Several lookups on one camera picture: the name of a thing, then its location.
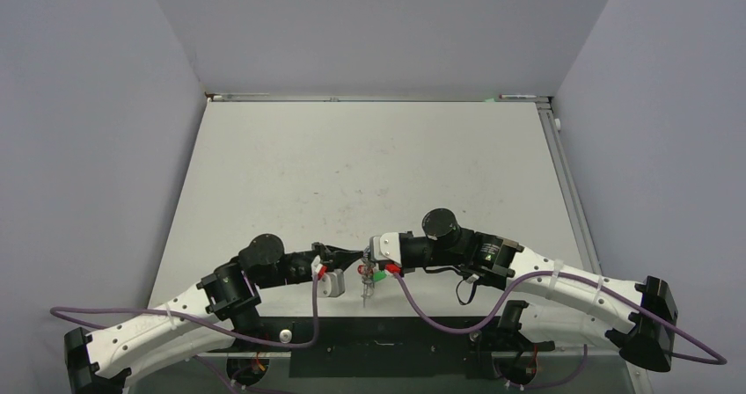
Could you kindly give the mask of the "metal carabiner keyring with keys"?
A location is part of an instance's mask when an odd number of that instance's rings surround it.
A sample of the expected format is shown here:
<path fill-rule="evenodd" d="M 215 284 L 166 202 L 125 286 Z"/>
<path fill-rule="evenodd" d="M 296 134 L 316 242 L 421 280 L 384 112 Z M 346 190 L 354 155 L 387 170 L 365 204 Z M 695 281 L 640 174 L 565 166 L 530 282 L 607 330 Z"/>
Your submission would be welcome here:
<path fill-rule="evenodd" d="M 367 307 L 368 300 L 375 294 L 375 283 L 372 281 L 372 275 L 376 272 L 376 268 L 375 263 L 370 259 L 370 255 L 369 248 L 366 248 L 361 259 L 361 265 L 365 265 L 369 271 L 367 275 L 360 275 L 362 280 L 362 307 L 364 309 Z"/>

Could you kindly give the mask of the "green key tag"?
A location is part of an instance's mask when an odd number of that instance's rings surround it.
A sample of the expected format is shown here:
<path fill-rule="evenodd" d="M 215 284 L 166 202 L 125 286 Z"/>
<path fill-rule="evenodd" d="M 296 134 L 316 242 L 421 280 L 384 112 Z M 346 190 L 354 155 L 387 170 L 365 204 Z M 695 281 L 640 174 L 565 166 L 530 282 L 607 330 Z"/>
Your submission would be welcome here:
<path fill-rule="evenodd" d="M 373 273 L 372 275 L 372 281 L 374 283 L 384 280 L 387 277 L 387 273 L 385 271 L 378 271 Z"/>

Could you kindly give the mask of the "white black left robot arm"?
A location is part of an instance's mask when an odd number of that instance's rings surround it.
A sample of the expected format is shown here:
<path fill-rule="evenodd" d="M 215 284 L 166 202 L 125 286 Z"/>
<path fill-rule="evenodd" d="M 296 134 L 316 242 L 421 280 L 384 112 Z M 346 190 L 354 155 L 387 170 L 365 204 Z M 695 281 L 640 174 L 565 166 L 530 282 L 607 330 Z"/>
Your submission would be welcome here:
<path fill-rule="evenodd" d="M 57 306 L 51 314 L 74 321 L 77 314 L 128 314 L 108 327 L 80 323 L 64 336 L 65 366 L 74 393 L 122 393 L 138 377 L 176 361 L 235 346 L 297 350 L 313 347 L 320 335 L 318 299 L 343 292 L 344 272 L 370 250 L 320 242 L 310 250 L 286 252 L 282 240 L 262 234 L 228 262 L 179 295 L 151 309 L 81 309 Z M 260 291 L 311 284 L 311 336 L 299 341 L 291 330 L 262 339 Z"/>

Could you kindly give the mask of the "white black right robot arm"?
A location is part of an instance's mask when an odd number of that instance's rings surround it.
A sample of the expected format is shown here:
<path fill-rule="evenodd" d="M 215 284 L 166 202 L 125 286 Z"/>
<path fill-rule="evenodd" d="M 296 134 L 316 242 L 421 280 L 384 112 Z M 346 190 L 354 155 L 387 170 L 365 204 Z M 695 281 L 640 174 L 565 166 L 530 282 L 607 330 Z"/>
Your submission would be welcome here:
<path fill-rule="evenodd" d="M 513 291 L 543 297 L 568 307 L 563 321 L 548 309 L 529 320 L 518 314 L 497 324 L 506 347 L 518 348 L 532 335 L 556 340 L 561 333 L 578 336 L 597 347 L 614 346 L 631 364 L 655 372 L 669 372 L 676 337 L 678 311 L 666 281 L 648 276 L 644 281 L 610 279 L 549 259 L 516 241 L 461 227 L 446 208 L 428 212 L 423 236 L 386 233 L 377 242 L 378 257 L 388 260 L 398 279 L 406 270 L 454 268 L 473 286 L 497 288 L 502 296 L 479 323 L 449 328 L 427 317 L 426 323 L 454 334 L 476 332 L 497 312 Z"/>

